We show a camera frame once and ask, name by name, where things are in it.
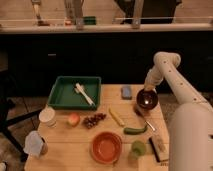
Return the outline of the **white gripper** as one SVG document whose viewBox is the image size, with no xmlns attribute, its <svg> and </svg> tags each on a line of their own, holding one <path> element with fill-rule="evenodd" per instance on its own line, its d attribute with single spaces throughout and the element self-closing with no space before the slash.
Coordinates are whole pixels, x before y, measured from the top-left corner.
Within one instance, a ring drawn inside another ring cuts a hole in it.
<svg viewBox="0 0 213 171">
<path fill-rule="evenodd" d="M 154 90 L 163 81 L 163 76 L 157 68 L 152 68 L 147 73 L 144 82 L 144 89 L 146 91 Z"/>
</svg>

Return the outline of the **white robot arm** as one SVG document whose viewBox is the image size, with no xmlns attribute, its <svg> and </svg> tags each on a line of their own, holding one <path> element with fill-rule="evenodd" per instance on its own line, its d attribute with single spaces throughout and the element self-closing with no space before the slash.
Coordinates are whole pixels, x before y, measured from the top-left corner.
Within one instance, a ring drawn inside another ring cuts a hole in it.
<svg viewBox="0 0 213 171">
<path fill-rule="evenodd" d="M 157 52 L 144 88 L 152 90 L 165 79 L 179 107 L 169 134 L 169 171 L 213 171 L 213 107 L 178 72 L 181 56 Z"/>
</svg>

